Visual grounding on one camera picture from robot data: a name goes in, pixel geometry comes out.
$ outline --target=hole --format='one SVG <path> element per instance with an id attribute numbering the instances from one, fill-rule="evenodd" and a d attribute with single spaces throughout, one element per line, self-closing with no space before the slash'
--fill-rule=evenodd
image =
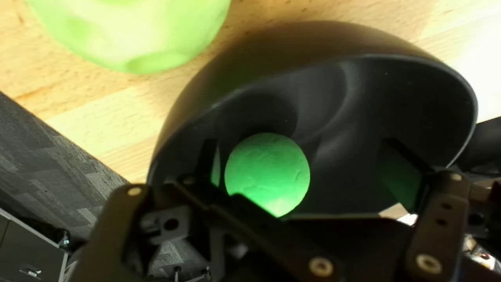
<path id="1" fill-rule="evenodd" d="M 441 272 L 441 263 L 427 254 L 419 254 L 416 257 L 416 263 L 420 268 L 420 271 L 428 272 L 428 274 L 439 274 Z"/>
<path id="2" fill-rule="evenodd" d="M 483 225 L 485 216 L 481 213 L 471 213 L 467 218 L 469 225 Z"/>
<path id="3" fill-rule="evenodd" d="M 164 230 L 175 230 L 178 227 L 178 221 L 175 218 L 170 218 L 162 224 Z"/>
<path id="4" fill-rule="evenodd" d="M 436 222 L 438 225 L 445 225 L 445 224 L 447 224 L 447 221 L 445 221 L 445 219 L 441 219 L 441 218 L 438 218 L 435 222 Z"/>
<path id="5" fill-rule="evenodd" d="M 452 210 L 452 205 L 450 203 L 447 203 L 447 202 L 441 202 L 441 205 L 439 205 L 441 208 L 444 208 L 444 210 Z"/>
<path id="6" fill-rule="evenodd" d="M 309 271 L 317 277 L 328 277 L 333 272 L 333 265 L 323 257 L 309 260 Z"/>

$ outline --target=tennis ball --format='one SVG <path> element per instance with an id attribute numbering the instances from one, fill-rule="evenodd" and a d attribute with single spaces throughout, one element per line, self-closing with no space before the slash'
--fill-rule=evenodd
<path id="1" fill-rule="evenodd" d="M 217 34 L 229 0 L 26 0 L 65 47 L 129 73 L 176 67 Z"/>
<path id="2" fill-rule="evenodd" d="M 256 133 L 231 150 L 223 181 L 228 194 L 242 194 L 278 218 L 305 197 L 309 166 L 300 147 L 289 138 Z"/>

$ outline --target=black curved shell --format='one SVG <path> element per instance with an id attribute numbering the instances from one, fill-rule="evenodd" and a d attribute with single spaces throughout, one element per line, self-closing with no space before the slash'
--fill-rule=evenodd
<path id="1" fill-rule="evenodd" d="M 148 183 L 195 172 L 206 144 L 223 166 L 239 139 L 273 131 L 309 161 L 295 213 L 377 211 L 392 200 L 373 185 L 383 138 L 447 166 L 474 122 L 467 83 L 391 34 L 337 22 L 275 26 L 242 36 L 192 78 L 164 124 Z"/>

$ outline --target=metal screw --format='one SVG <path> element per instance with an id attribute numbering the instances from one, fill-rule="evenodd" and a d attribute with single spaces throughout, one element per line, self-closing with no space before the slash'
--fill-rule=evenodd
<path id="1" fill-rule="evenodd" d="M 441 272 L 441 263 L 435 257 L 428 254 L 419 254 L 416 257 L 416 265 L 419 266 L 420 271 L 428 272 L 428 274 L 439 274 Z"/>
<path id="2" fill-rule="evenodd" d="M 132 188 L 129 188 L 128 191 L 126 191 L 126 196 L 128 197 L 135 197 L 135 196 L 139 196 L 142 192 L 142 189 L 139 188 L 139 186 L 132 186 Z"/>
<path id="3" fill-rule="evenodd" d="M 181 274 L 181 268 L 175 266 L 173 268 L 173 282 L 178 282 L 178 275 Z"/>
<path id="4" fill-rule="evenodd" d="M 212 274 L 209 271 L 209 266 L 206 266 L 203 271 L 204 280 L 212 280 Z"/>
<path id="5" fill-rule="evenodd" d="M 453 181 L 460 181 L 460 180 L 463 178 L 460 174 L 455 174 L 455 172 L 450 174 L 449 177 L 450 177 L 450 180 L 453 180 Z"/>
<path id="6" fill-rule="evenodd" d="M 480 258 L 488 260 L 489 255 L 488 255 L 486 252 L 481 252 L 481 254 L 480 254 Z"/>
<path id="7" fill-rule="evenodd" d="M 57 246 L 59 246 L 60 249 L 65 249 L 65 247 L 68 247 L 68 244 L 70 244 L 70 235 L 68 235 L 67 230 L 63 230 L 63 232 L 62 232 L 62 238 L 60 238 L 60 241 L 57 243 Z"/>
<path id="8" fill-rule="evenodd" d="M 333 266 L 325 257 L 312 257 L 309 260 L 309 271 L 317 277 L 328 277 L 333 272 Z"/>

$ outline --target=wooden table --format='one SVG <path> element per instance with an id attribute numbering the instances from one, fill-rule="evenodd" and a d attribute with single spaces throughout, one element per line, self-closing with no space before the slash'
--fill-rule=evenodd
<path id="1" fill-rule="evenodd" d="M 455 67 L 501 116 L 499 0 L 234 0 L 193 61 L 150 77 L 115 73 L 48 37 L 21 0 L 0 0 L 0 89 L 131 181 L 143 180 L 173 100 L 237 36 L 295 20 L 344 20 L 400 36 Z"/>

